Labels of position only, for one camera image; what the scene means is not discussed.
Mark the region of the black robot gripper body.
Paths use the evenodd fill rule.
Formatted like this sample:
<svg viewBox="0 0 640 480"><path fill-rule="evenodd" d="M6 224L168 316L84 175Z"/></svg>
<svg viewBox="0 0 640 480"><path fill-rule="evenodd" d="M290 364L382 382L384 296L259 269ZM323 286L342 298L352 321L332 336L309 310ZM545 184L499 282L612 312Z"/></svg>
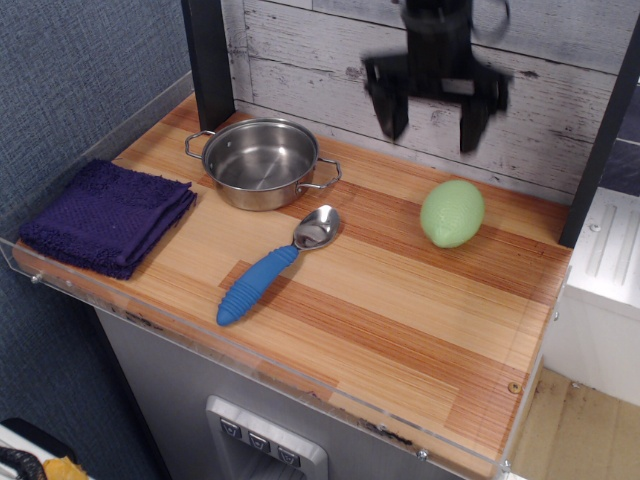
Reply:
<svg viewBox="0 0 640 480"><path fill-rule="evenodd" d="M472 52L471 1L407 1L401 10L407 47L363 58L366 90L380 85L408 97L462 104L474 97L489 112L507 109L511 76L483 65Z"/></svg>

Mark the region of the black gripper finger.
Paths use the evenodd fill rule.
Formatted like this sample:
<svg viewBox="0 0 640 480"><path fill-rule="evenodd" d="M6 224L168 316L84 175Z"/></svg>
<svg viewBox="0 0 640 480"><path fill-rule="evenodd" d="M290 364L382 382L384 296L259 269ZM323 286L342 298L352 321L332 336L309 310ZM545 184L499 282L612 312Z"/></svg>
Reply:
<svg viewBox="0 0 640 480"><path fill-rule="evenodd" d="M408 97L380 85L370 85L368 91L382 133L398 141L408 125Z"/></svg>
<svg viewBox="0 0 640 480"><path fill-rule="evenodd" d="M487 103L482 98L471 97L461 105L460 152L471 153L477 149L489 119Z"/></svg>

